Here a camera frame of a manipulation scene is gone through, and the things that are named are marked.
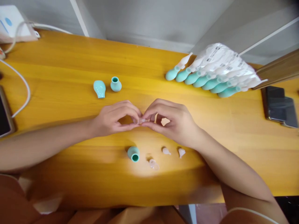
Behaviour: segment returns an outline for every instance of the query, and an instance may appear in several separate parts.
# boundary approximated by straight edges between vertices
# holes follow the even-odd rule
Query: person's left hand
[[[129,131],[140,126],[134,123],[119,123],[118,120],[126,115],[129,115],[132,119],[136,120],[139,120],[142,116],[140,110],[128,100],[103,107],[100,114],[91,122],[93,137],[107,136],[118,132]]]

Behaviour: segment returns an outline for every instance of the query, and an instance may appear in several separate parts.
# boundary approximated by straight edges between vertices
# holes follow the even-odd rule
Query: smartphone
[[[4,95],[2,86],[0,86],[0,138],[15,132],[15,126]]]
[[[284,89],[268,86],[262,89],[265,117],[268,120],[285,122],[287,111],[285,107]]]
[[[294,100],[290,97],[285,97],[287,119],[282,123],[283,126],[289,128],[298,128],[298,120],[294,105]]]

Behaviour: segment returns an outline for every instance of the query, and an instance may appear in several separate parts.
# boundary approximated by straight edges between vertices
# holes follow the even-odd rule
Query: white device
[[[0,43],[12,43],[15,37],[16,42],[38,40],[34,29],[26,24],[16,6],[0,6]]]

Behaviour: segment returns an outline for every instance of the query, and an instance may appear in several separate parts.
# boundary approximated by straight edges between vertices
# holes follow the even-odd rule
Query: person's right hand
[[[145,111],[143,119],[150,119],[141,126],[148,127],[178,144],[197,148],[200,144],[201,136],[205,133],[194,122],[187,107],[168,100],[156,99]],[[165,126],[161,121],[163,118],[170,120]]]

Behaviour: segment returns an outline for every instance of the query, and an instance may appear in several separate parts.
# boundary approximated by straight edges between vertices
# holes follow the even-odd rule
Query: hand
[[[138,124],[134,123],[121,124],[118,122],[120,118],[126,115],[136,120],[142,116],[140,110],[128,100],[103,107],[100,114],[91,122],[93,137],[107,136],[139,127]]]
[[[171,101],[156,99],[145,111],[143,119],[150,119],[141,126],[149,127],[178,144],[195,149],[200,144],[200,137],[205,133],[194,122],[187,107]],[[161,121],[163,118],[170,120],[165,126]]]

